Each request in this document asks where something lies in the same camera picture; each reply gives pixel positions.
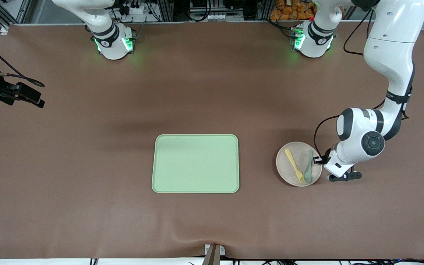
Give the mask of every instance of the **plate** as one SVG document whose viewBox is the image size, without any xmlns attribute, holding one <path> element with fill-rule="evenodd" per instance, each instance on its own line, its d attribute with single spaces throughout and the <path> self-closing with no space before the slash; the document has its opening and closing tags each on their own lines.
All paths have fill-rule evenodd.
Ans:
<svg viewBox="0 0 424 265">
<path fill-rule="evenodd" d="M 308 151 L 312 150 L 313 156 L 318 156 L 317 151 L 312 146 L 309 146 L 304 142 L 290 142 L 285 144 L 276 156 L 276 167 L 278 168 L 278 172 L 287 183 L 298 187 L 306 187 L 315 183 L 315 181 L 320 178 L 323 166 L 312 163 L 312 181 L 310 183 L 300 183 L 297 178 L 296 171 L 292 167 L 291 161 L 289 161 L 289 158 L 286 155 L 286 149 L 291 151 L 292 156 L 296 161 L 297 168 L 302 171 L 302 173 L 305 172 L 308 165 Z"/>
</svg>

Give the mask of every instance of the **brown table surface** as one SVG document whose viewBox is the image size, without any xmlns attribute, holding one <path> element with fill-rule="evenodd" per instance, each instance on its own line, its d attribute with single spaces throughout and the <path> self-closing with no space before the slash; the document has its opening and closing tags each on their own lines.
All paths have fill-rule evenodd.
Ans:
<svg viewBox="0 0 424 265">
<path fill-rule="evenodd" d="M 10 27 L 0 53 L 47 103 L 0 102 L 0 258 L 186 257 L 206 243 L 231 258 L 424 258 L 424 31 L 410 119 L 357 165 L 362 179 L 297 188 L 276 171 L 285 143 L 384 98 L 385 77 L 343 52 L 354 27 L 309 59 L 265 22 L 146 25 L 119 61 L 82 26 Z M 364 43 L 360 30 L 348 49 Z M 153 192 L 160 134 L 235 134 L 240 189 Z M 321 127 L 322 151 L 337 141 L 335 121 Z"/>
</svg>

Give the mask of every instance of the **cable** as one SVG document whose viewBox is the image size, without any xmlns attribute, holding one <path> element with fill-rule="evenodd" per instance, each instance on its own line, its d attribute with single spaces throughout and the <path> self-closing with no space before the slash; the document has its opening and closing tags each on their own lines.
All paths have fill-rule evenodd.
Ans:
<svg viewBox="0 0 424 265">
<path fill-rule="evenodd" d="M 193 21 L 193 22 L 201 22 L 201 21 L 205 20 L 207 17 L 209 17 L 209 15 L 212 11 L 211 0 L 208 0 L 207 2 L 209 3 L 209 11 L 207 11 L 207 4 L 206 4 L 205 5 L 205 14 L 200 20 L 195 20 L 195 18 L 190 17 L 190 15 L 187 13 L 187 10 L 190 10 L 190 8 L 187 7 L 187 4 L 189 3 L 189 1 L 185 1 L 184 15 L 187 17 L 188 20 Z"/>
<path fill-rule="evenodd" d="M 0 77 L 17 77 L 17 78 L 22 78 L 22 79 L 25 79 L 25 80 L 31 82 L 32 84 L 34 84 L 36 86 L 45 87 L 45 85 L 42 82 L 37 81 L 37 80 L 32 79 L 32 78 L 29 78 L 29 77 L 24 77 L 23 75 L 0 73 Z"/>
<path fill-rule="evenodd" d="M 367 12 L 367 14 L 365 14 L 364 18 L 361 20 L 361 22 L 358 24 L 358 26 L 353 30 L 353 32 L 351 32 L 351 34 L 348 36 L 348 39 L 346 39 L 346 41 L 343 44 L 343 50 L 347 53 L 351 53 L 351 54 L 357 54 L 357 55 L 364 55 L 360 52 L 351 52 L 349 50 L 346 49 L 346 44 L 348 43 L 348 41 L 350 40 L 350 38 L 352 37 L 352 35 L 358 30 L 358 28 L 360 27 L 360 25 L 364 22 L 365 18 L 369 15 L 369 13 L 371 13 L 370 11 Z"/>
<path fill-rule="evenodd" d="M 146 1 L 146 5 L 148 6 L 148 9 L 152 12 L 153 17 L 158 20 L 158 22 L 161 22 L 160 17 L 156 14 L 155 9 L 153 8 L 152 3 L 150 2 L 150 0 Z"/>
<path fill-rule="evenodd" d="M 22 78 L 26 79 L 27 81 L 31 82 L 32 84 L 34 84 L 36 86 L 45 87 L 45 85 L 42 82 L 37 81 L 37 80 L 32 79 L 32 78 L 25 77 L 23 74 L 21 74 L 21 72 L 17 71 L 17 69 L 15 69 L 12 65 L 10 65 L 10 63 L 8 63 L 1 55 L 0 55 L 0 60 L 3 61 L 14 72 L 17 72 L 17 74 L 19 74 Z"/>
<path fill-rule="evenodd" d="M 142 33 L 143 30 L 143 26 L 145 25 L 146 22 L 146 17 L 145 17 L 145 21 L 142 23 L 142 27 L 140 28 L 140 31 L 138 32 L 138 34 L 135 36 L 135 40 L 137 40 L 140 37 L 140 34 Z"/>
<path fill-rule="evenodd" d="M 378 107 L 380 107 L 380 106 L 382 106 L 382 104 L 384 104 L 384 102 L 385 102 L 385 99 L 380 103 L 380 104 L 378 104 L 377 106 L 375 106 L 373 109 L 377 109 Z M 329 117 L 329 118 L 326 118 L 326 119 L 324 119 L 323 121 L 321 121 L 319 124 L 318 124 L 318 126 L 317 126 L 317 128 L 315 129 L 315 133 L 313 134 L 313 146 L 315 146 L 315 150 L 317 151 L 317 153 L 318 153 L 318 156 L 320 156 L 320 157 L 322 157 L 322 154 L 320 153 L 320 151 L 318 150 L 318 147 L 317 147 L 317 141 L 316 141 L 316 138 L 317 138 L 317 132 L 318 132 L 318 128 L 320 128 L 320 126 L 324 123 L 324 122 L 326 122 L 326 121 L 328 121 L 328 120 L 331 120 L 331 119 L 336 119 L 337 117 L 339 117 L 340 115 L 338 115 L 338 116 L 331 116 L 331 117 Z"/>
<path fill-rule="evenodd" d="M 410 119 L 410 117 L 408 117 L 407 114 L 405 114 L 405 110 L 402 111 L 402 115 L 403 115 L 402 120 Z"/>
<path fill-rule="evenodd" d="M 255 17 L 257 13 L 254 13 L 253 15 L 247 15 L 246 17 L 244 15 L 237 15 L 237 17 L 242 17 L 242 18 L 248 18 L 248 17 Z"/>
<path fill-rule="evenodd" d="M 286 29 L 286 30 L 290 30 L 290 29 L 291 29 L 290 27 L 280 26 L 280 25 L 278 25 L 277 23 L 272 22 L 272 20 L 268 20 L 267 18 L 262 18 L 261 20 L 269 22 L 269 23 L 270 23 L 271 25 L 273 25 L 274 27 L 278 27 L 278 28 Z"/>
<path fill-rule="evenodd" d="M 338 115 L 338 116 L 331 116 L 331 117 L 329 117 L 329 118 L 324 119 L 323 121 L 321 121 L 321 122 L 318 124 L 317 128 L 315 129 L 315 133 L 313 134 L 313 146 L 315 146 L 315 150 L 317 151 L 318 156 L 320 156 L 320 157 L 322 157 L 322 154 L 321 154 L 321 153 L 320 153 L 320 151 L 318 150 L 317 142 L 316 142 L 318 128 L 320 128 L 320 126 L 321 126 L 324 122 L 326 122 L 326 121 L 328 121 L 328 120 L 331 120 L 331 119 L 336 119 L 337 117 L 339 117 L 339 115 Z"/>
<path fill-rule="evenodd" d="M 372 15 L 374 14 L 374 10 L 371 11 L 371 16 L 369 17 L 369 23 L 367 23 L 367 30 L 365 31 L 365 39 L 369 39 L 369 26 L 371 25 Z"/>
<path fill-rule="evenodd" d="M 288 37 L 289 39 L 296 39 L 296 38 L 291 37 L 290 35 L 287 35 L 287 34 L 284 32 L 284 30 L 281 28 L 281 26 L 279 26 L 279 23 L 278 23 L 278 21 L 277 21 L 277 20 L 276 20 L 276 25 L 278 26 L 278 29 L 281 31 L 281 33 L 282 33 L 284 36 Z"/>
<path fill-rule="evenodd" d="M 119 18 L 116 15 L 116 12 L 114 11 L 114 8 L 111 7 L 112 13 L 114 14 L 114 17 L 116 18 L 116 22 L 120 22 Z"/>
<path fill-rule="evenodd" d="M 382 106 L 382 104 L 384 104 L 384 102 L 385 102 L 385 99 L 380 104 L 378 104 L 377 106 L 375 106 L 373 109 L 378 109 L 380 106 Z"/>
</svg>

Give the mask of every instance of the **green tray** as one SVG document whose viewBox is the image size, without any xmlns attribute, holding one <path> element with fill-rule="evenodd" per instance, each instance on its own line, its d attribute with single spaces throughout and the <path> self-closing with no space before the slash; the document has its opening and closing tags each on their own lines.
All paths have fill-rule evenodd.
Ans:
<svg viewBox="0 0 424 265">
<path fill-rule="evenodd" d="M 162 134 L 156 138 L 152 188 L 159 193 L 234 193 L 239 140 L 233 134 Z"/>
</svg>

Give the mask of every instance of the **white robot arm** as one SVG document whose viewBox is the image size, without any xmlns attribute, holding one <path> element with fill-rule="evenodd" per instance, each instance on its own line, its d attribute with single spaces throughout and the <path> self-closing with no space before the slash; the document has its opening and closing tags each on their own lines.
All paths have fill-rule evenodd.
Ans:
<svg viewBox="0 0 424 265">
<path fill-rule="evenodd" d="M 113 22 L 105 8 L 115 0 L 52 0 L 57 6 L 79 17 L 94 35 L 98 50 L 107 59 L 118 60 L 133 52 L 135 32 L 125 25 Z"/>
<path fill-rule="evenodd" d="M 356 163 L 378 156 L 385 141 L 400 130 L 402 113 L 411 96 L 414 77 L 412 51 L 424 21 L 424 0 L 353 0 L 369 8 L 376 19 L 364 48 L 364 59 L 389 80 L 382 109 L 345 109 L 336 122 L 340 142 L 323 155 L 324 167 L 335 178 L 345 179 Z M 329 48 L 341 12 L 349 0 L 316 0 L 318 12 L 303 24 L 306 39 L 296 47 L 308 57 L 322 56 Z"/>
</svg>

